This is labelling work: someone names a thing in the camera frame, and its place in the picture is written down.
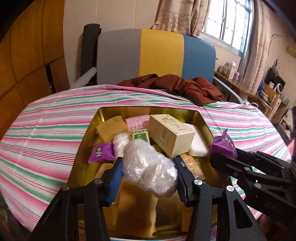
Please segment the beige cardboard box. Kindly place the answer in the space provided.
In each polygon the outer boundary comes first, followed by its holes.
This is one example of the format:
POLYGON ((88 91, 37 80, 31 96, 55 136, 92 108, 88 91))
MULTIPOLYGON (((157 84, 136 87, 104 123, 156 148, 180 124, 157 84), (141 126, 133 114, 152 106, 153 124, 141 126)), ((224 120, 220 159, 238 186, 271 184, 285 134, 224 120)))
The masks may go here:
POLYGON ((195 131, 169 114, 152 114, 149 137, 170 157, 189 151, 195 131))

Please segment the clear plastic bag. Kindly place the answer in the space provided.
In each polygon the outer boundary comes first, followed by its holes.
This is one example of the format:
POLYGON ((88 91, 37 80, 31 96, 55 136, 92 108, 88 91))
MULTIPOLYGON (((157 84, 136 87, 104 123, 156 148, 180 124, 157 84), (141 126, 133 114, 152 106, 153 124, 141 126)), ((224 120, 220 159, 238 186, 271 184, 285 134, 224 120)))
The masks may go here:
POLYGON ((125 146, 131 141, 130 135, 128 133, 119 133, 116 135, 112 141, 114 156, 123 157, 123 151, 125 146))

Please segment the purple snack packet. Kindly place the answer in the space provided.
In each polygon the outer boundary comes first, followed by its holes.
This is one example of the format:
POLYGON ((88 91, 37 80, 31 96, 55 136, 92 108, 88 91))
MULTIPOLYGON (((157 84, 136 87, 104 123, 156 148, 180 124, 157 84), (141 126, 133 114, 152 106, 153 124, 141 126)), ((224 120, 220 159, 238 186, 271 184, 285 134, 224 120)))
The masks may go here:
POLYGON ((211 144, 209 153, 222 154, 236 159, 238 157, 237 150, 234 146, 233 140, 227 134, 227 130, 228 129, 225 129, 222 132, 222 135, 213 138, 213 143, 211 144))

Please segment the cracker packet green wrapper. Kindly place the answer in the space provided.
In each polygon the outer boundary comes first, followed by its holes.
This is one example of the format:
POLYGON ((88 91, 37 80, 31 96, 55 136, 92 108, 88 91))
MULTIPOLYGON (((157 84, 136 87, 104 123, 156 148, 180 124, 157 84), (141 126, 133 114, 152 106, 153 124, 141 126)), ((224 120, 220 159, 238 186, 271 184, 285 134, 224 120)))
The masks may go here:
POLYGON ((188 155, 187 153, 180 154, 180 157, 184 161, 187 168, 192 172, 196 179, 205 180, 204 173, 200 168, 198 158, 188 155))

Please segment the white foam block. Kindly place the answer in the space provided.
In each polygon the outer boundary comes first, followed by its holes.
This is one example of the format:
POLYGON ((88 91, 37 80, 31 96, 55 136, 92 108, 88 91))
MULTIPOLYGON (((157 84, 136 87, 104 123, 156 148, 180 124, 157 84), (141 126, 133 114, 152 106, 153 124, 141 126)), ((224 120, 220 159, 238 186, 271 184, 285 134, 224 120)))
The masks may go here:
POLYGON ((184 123, 191 130, 195 132, 191 147, 189 149, 189 155, 193 157, 206 157, 209 155, 209 146, 206 143, 204 137, 202 136, 200 130, 189 123, 184 123))

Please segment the cluttered wooden shelf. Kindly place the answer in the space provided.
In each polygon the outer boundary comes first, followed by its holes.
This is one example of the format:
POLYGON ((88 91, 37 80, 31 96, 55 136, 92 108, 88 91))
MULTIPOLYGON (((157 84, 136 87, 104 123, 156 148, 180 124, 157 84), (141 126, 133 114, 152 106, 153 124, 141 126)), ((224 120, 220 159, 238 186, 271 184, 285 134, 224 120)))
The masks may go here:
POLYGON ((284 87, 285 81, 280 77, 280 61, 276 59, 257 90, 257 94, 263 102, 261 104, 263 112, 269 120, 272 120, 280 104, 285 103, 280 97, 284 87))

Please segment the gold metal tin box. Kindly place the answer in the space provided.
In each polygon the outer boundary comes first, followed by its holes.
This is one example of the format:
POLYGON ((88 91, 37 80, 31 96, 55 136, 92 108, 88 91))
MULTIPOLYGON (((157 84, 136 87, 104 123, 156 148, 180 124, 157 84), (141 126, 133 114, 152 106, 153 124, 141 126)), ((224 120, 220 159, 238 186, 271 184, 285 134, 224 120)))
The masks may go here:
MULTIPOLYGON (((177 120, 194 125, 202 134, 207 145, 213 142, 213 136, 203 118, 203 110, 162 108, 150 106, 116 106, 99 108, 92 119, 80 144, 69 178, 71 187, 87 185, 111 164, 88 164, 93 145, 102 142, 96 128, 104 121, 115 116, 122 119, 145 114, 170 114, 177 120)), ((116 200, 110 207, 103 209, 110 237, 158 240, 184 240, 189 230, 193 209, 180 201, 177 193, 170 198, 156 198, 123 179, 116 200)))

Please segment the purple packet in tin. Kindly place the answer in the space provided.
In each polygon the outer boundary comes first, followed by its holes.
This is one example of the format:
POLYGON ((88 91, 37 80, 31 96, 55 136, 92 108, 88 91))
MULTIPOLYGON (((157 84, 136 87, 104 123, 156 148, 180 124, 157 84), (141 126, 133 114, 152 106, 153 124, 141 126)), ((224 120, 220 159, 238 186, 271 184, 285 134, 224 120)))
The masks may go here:
POLYGON ((93 150, 88 164, 94 162, 113 162, 115 160, 113 144, 112 143, 98 143, 93 146, 93 150))

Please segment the striped pink green bedsheet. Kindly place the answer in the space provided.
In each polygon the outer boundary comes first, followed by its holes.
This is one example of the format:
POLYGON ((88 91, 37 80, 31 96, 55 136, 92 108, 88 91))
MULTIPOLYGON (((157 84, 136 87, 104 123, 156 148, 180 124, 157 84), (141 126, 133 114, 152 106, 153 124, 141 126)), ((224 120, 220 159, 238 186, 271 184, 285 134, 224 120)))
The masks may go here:
POLYGON ((194 110, 212 134, 227 130, 236 147, 283 160, 291 155, 257 108, 216 102, 201 107, 161 90, 99 85, 62 91, 29 104, 1 139, 1 192, 15 218, 33 230, 70 177, 79 146, 99 108, 152 106, 194 110))

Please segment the dark red jacket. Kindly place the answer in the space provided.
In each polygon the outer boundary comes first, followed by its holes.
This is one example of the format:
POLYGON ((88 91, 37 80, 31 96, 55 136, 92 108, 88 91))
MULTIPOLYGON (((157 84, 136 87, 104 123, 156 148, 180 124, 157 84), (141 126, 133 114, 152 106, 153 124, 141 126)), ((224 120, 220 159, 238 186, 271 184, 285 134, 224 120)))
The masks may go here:
POLYGON ((118 85, 165 90, 167 93, 184 97, 198 106, 226 100, 217 87, 201 76, 189 80, 173 74, 161 77, 157 74, 148 74, 123 80, 118 85))

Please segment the pink cup on table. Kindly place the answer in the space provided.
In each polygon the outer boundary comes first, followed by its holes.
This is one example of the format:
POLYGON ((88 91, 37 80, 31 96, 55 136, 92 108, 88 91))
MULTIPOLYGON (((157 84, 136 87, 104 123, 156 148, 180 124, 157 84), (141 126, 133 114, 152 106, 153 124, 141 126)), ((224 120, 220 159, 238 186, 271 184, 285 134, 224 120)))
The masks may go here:
POLYGON ((240 73, 235 71, 234 75, 233 75, 233 80, 237 81, 239 79, 239 75, 240 75, 240 73))

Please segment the beige curtain right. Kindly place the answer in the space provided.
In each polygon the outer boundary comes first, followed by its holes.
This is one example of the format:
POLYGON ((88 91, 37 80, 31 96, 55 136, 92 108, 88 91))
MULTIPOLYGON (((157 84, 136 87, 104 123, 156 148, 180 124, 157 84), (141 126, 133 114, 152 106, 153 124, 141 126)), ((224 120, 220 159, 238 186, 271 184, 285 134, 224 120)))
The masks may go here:
POLYGON ((263 78, 271 42, 269 8, 263 1, 253 1, 252 29, 238 72, 242 86, 255 94, 263 78))

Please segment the wooden bedside table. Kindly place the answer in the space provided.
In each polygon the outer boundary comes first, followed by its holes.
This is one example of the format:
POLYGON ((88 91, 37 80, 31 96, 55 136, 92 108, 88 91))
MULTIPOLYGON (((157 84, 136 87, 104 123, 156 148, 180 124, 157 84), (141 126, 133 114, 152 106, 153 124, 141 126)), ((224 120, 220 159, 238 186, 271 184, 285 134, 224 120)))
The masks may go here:
POLYGON ((273 109, 266 102, 264 102, 263 99, 261 99, 258 94, 251 94, 250 91, 248 89, 246 89, 245 87, 243 87, 242 83, 239 81, 230 80, 229 78, 227 78, 226 76, 224 76, 223 74, 221 74, 217 71, 215 71, 215 73, 214 73, 214 81, 217 83, 222 82, 225 85, 227 85, 238 96, 240 96, 240 98, 243 101, 247 101, 249 98, 253 98, 253 99, 257 100, 265 109, 267 109, 269 111, 272 111, 272 109, 273 109))

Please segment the white carton on table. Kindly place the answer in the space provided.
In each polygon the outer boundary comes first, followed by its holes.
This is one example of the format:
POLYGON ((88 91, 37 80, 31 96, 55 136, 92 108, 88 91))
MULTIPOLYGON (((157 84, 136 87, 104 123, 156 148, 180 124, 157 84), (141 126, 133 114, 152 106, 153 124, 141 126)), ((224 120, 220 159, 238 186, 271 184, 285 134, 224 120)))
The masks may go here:
POLYGON ((236 72, 236 63, 234 61, 228 61, 224 65, 224 74, 229 78, 233 79, 234 73, 236 72))

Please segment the green white small box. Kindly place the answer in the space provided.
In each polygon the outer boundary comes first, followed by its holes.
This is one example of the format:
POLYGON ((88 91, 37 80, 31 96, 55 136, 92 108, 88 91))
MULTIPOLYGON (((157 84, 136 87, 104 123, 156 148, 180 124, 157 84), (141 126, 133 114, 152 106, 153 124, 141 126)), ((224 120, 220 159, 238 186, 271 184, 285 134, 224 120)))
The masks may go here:
POLYGON ((148 130, 146 128, 141 129, 141 130, 132 131, 132 139, 133 140, 141 139, 141 140, 144 140, 144 141, 150 143, 148 130))

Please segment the pink hair roller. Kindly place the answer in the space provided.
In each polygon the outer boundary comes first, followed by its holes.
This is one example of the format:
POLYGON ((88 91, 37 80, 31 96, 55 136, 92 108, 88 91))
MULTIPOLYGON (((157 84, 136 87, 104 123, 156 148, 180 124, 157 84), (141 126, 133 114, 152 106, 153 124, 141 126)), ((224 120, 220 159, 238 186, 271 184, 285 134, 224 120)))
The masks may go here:
POLYGON ((142 130, 148 128, 150 115, 138 115, 125 119, 125 123, 128 127, 128 131, 131 133, 133 131, 142 130))

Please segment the floral beige curtain left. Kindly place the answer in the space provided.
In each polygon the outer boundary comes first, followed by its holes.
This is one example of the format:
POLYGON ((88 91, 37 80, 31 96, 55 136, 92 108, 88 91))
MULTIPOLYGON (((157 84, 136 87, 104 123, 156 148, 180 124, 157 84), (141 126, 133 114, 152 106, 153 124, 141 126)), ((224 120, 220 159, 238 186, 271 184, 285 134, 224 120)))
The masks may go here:
POLYGON ((210 4, 210 0, 162 0, 152 29, 199 37, 210 4))

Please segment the grey yellow blue headboard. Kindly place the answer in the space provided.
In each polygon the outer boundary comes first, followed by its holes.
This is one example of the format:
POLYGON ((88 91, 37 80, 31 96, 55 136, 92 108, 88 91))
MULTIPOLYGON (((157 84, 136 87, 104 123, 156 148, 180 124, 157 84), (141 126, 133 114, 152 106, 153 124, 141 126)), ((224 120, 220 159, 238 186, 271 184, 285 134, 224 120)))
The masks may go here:
POLYGON ((185 79, 214 79, 215 47, 173 32, 122 29, 98 37, 97 84, 117 84, 148 74, 173 74, 185 79))

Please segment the black rolled mat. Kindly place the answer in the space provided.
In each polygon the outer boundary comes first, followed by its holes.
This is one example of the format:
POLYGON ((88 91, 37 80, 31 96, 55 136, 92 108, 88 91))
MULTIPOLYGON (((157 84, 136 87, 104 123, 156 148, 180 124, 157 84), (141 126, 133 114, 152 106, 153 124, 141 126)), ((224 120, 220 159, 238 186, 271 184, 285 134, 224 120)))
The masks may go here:
POLYGON ((88 24, 83 29, 80 74, 86 77, 85 86, 97 84, 97 46, 101 30, 100 24, 88 24))

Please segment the wall air conditioner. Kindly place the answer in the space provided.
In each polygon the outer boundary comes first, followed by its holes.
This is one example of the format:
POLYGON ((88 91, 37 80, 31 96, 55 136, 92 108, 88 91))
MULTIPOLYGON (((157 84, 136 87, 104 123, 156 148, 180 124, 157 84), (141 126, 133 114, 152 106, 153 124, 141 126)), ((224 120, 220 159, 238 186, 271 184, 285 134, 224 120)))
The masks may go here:
POLYGON ((296 47, 287 47, 287 52, 292 56, 293 58, 296 58, 296 47))

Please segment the window with metal frame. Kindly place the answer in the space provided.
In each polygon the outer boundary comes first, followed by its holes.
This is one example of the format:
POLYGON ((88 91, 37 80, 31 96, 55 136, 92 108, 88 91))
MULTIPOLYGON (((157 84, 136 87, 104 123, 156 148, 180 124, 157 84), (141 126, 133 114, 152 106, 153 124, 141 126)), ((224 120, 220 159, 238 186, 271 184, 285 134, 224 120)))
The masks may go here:
POLYGON ((211 1, 202 33, 242 56, 251 27, 252 4, 252 1, 211 1))

